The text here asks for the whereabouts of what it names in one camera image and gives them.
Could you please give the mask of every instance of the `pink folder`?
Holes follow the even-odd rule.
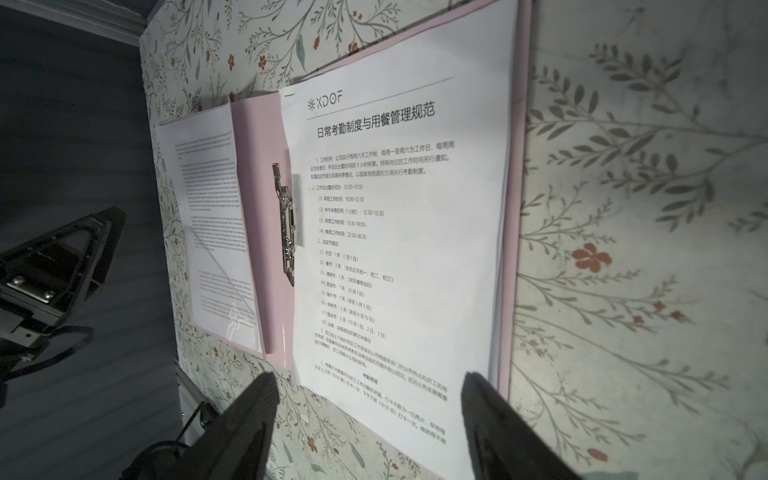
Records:
[[[348,65],[428,28],[434,28],[483,8],[494,1],[475,0],[458,7],[353,56],[337,61],[312,76]],[[512,317],[515,310],[530,33],[531,0],[519,0],[512,92],[512,136],[502,247],[501,342],[498,378],[495,379],[499,393],[505,398],[509,392]],[[264,359],[272,365],[290,369],[293,364],[294,293],[293,287],[283,272],[280,204],[277,200],[272,172],[272,164],[278,163],[283,184],[292,188],[288,143],[280,110],[280,94],[267,94],[235,102],[232,104],[232,116],[237,146],[237,175],[240,181],[253,281],[266,351]]]

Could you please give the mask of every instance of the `red flower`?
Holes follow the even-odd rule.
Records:
[[[608,461],[608,455],[605,455],[603,452],[601,452],[598,449],[589,449],[587,450],[587,453],[589,455],[592,455],[592,458],[594,458],[595,460],[600,460],[601,462]]]
[[[598,252],[597,247],[592,243],[585,243],[584,250],[576,250],[572,253],[573,257],[578,260],[576,267],[582,270],[589,269],[592,273],[600,271],[600,263],[611,265],[613,259],[605,252]]]
[[[670,314],[670,316],[671,316],[672,318],[674,318],[675,320],[677,320],[678,322],[680,322],[680,323],[690,322],[690,320],[688,319],[688,317],[687,317],[687,316],[685,316],[685,314],[684,314],[684,313],[682,313],[682,312],[681,312],[681,311],[679,311],[679,310],[675,310],[674,312],[672,312],[672,313]]]

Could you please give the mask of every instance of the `open folder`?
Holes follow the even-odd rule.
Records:
[[[509,390],[530,0],[476,0],[161,126],[193,322],[446,478]]]

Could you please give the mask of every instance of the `floral pattern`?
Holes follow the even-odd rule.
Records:
[[[154,129],[453,4],[167,0],[142,36],[179,362],[219,407],[275,369],[189,322]],[[768,462],[759,19],[734,0],[569,5],[534,10],[511,404],[585,478],[746,478]],[[276,373],[268,478],[435,478]]]

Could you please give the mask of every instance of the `striped dark surface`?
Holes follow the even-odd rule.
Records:
[[[8,384],[0,478],[117,478],[180,430],[139,52],[7,8],[0,45],[0,250],[112,205],[128,215],[106,285],[69,322],[94,343]]]

